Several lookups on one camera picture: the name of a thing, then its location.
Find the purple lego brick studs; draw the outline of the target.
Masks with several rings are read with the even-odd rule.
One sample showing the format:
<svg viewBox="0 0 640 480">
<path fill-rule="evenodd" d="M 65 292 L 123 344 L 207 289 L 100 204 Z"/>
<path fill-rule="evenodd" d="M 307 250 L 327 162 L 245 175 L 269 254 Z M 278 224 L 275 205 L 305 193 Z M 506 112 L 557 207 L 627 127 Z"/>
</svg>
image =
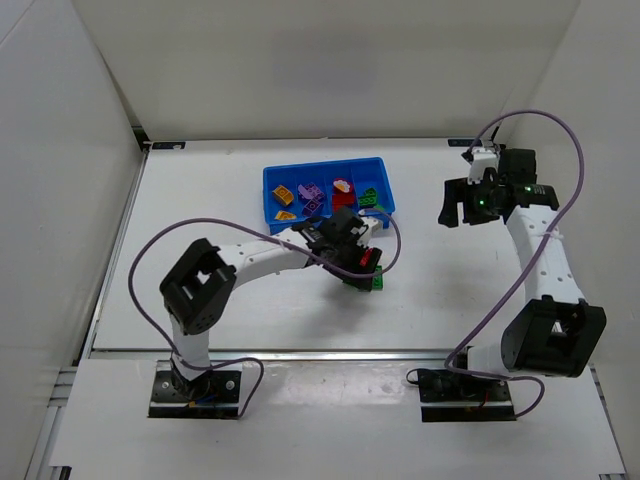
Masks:
<svg viewBox="0 0 640 480">
<path fill-rule="evenodd" d="M 306 218 L 320 216 L 323 213 L 324 202 L 309 200 L 302 209 L 302 215 Z"/>
</svg>

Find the red oval lego brick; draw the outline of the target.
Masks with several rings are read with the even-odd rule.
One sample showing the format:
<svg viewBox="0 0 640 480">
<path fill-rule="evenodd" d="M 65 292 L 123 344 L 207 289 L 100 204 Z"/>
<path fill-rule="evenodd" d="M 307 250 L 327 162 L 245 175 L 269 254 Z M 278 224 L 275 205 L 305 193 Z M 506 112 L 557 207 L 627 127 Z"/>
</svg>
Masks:
<svg viewBox="0 0 640 480">
<path fill-rule="evenodd" d="M 332 182 L 333 191 L 336 194 L 351 194 L 353 192 L 353 185 L 351 182 L 344 178 L 336 178 Z"/>
</svg>

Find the yellow lego brick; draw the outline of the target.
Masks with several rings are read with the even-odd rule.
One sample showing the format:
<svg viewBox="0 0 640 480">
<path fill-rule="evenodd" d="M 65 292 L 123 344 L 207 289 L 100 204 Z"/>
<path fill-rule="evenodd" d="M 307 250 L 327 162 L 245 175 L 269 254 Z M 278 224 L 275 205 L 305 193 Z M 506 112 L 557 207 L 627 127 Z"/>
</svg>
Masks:
<svg viewBox="0 0 640 480">
<path fill-rule="evenodd" d="M 284 185 L 278 185 L 272 191 L 272 196 L 283 207 L 289 207 L 294 202 L 294 194 Z"/>
<path fill-rule="evenodd" d="M 291 221 L 291 220 L 295 220 L 296 218 L 297 216 L 294 213 L 291 213 L 285 210 L 278 211 L 274 217 L 274 219 L 277 221 Z"/>
</svg>

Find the red small lego brick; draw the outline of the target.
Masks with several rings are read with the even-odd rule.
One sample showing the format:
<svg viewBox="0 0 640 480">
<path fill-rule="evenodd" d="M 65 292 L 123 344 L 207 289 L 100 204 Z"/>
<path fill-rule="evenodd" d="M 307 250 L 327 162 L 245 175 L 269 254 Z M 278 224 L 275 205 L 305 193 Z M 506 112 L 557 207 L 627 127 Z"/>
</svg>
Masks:
<svg viewBox="0 0 640 480">
<path fill-rule="evenodd" d="M 361 257 L 360 261 L 359 261 L 359 265 L 362 267 L 366 267 L 367 264 L 370 261 L 371 255 L 372 255 L 373 249 L 370 248 L 368 250 L 365 251 L 365 253 L 363 254 L 363 256 Z"/>
</svg>

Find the red long lego brick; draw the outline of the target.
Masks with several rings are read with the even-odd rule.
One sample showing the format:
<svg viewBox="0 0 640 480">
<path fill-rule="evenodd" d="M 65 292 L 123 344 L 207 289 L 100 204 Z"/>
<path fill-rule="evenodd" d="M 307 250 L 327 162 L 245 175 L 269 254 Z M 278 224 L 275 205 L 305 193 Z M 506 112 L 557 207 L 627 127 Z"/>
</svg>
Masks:
<svg viewBox="0 0 640 480">
<path fill-rule="evenodd" d="M 356 196 L 355 196 L 354 193 L 351 193 L 351 194 L 336 194 L 336 193 L 334 193 L 333 196 L 332 196 L 332 201 L 334 199 L 336 199 L 336 200 L 340 199 L 340 200 L 349 202 L 349 203 L 351 203 L 351 205 L 354 205 L 356 203 Z"/>
</svg>

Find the green lego brick bottom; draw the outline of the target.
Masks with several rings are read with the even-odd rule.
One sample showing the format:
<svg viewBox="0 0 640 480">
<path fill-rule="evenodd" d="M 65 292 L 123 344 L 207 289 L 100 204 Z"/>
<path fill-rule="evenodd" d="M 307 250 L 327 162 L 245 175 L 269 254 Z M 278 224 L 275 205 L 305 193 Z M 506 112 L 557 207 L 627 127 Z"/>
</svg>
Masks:
<svg viewBox="0 0 640 480">
<path fill-rule="evenodd" d="M 360 209 L 372 209 L 379 205 L 378 192 L 375 188 L 369 187 L 358 196 L 358 205 Z"/>
</svg>

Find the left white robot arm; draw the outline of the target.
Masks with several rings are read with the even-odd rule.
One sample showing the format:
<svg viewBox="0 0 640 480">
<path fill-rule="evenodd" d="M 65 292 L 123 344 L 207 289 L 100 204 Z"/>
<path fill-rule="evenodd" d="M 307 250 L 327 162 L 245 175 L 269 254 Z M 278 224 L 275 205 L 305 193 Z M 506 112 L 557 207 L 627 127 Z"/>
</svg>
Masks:
<svg viewBox="0 0 640 480">
<path fill-rule="evenodd" d="M 160 284 L 171 320 L 174 388 L 189 400 L 209 395 L 209 330 L 221 319 L 232 292 L 249 282 L 319 265 L 370 291 L 382 251 L 369 241 L 381 227 L 379 220 L 343 207 L 329 218 L 297 222 L 256 241 L 227 246 L 205 238 L 194 241 Z"/>
</svg>

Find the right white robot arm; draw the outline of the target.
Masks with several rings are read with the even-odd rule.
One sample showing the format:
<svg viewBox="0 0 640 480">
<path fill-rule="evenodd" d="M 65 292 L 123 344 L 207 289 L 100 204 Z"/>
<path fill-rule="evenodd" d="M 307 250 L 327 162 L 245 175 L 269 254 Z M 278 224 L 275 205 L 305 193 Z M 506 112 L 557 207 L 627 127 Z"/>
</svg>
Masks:
<svg viewBox="0 0 640 480">
<path fill-rule="evenodd" d="M 450 366 L 476 377 L 517 373 L 575 378 L 582 374 L 606 326 L 603 308 L 588 303 L 572 274 L 555 221 L 555 190 L 538 183 L 536 154 L 472 147 L 467 176 L 445 183 L 440 224 L 503 221 L 522 269 L 525 305 L 501 338 L 488 346 L 465 342 Z"/>
</svg>

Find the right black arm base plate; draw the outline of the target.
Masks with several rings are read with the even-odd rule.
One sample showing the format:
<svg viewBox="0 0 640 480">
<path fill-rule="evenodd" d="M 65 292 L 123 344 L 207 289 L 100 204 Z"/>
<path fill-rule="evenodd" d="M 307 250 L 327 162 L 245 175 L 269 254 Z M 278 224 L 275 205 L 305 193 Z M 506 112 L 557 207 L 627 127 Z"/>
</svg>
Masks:
<svg viewBox="0 0 640 480">
<path fill-rule="evenodd" d="M 415 368 L 405 380 L 417 387 L 423 423 L 480 423 L 516 420 L 504 381 Z"/>
</svg>

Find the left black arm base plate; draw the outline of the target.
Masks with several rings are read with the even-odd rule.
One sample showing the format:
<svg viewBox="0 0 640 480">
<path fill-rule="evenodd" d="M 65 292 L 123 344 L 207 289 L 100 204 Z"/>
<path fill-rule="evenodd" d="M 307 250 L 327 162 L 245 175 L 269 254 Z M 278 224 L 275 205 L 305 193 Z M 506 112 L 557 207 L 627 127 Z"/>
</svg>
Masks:
<svg viewBox="0 0 640 480">
<path fill-rule="evenodd" d="M 241 370 L 205 372 L 184 380 L 168 361 L 158 362 L 151 387 L 148 417 L 155 419 L 237 419 Z"/>
</svg>

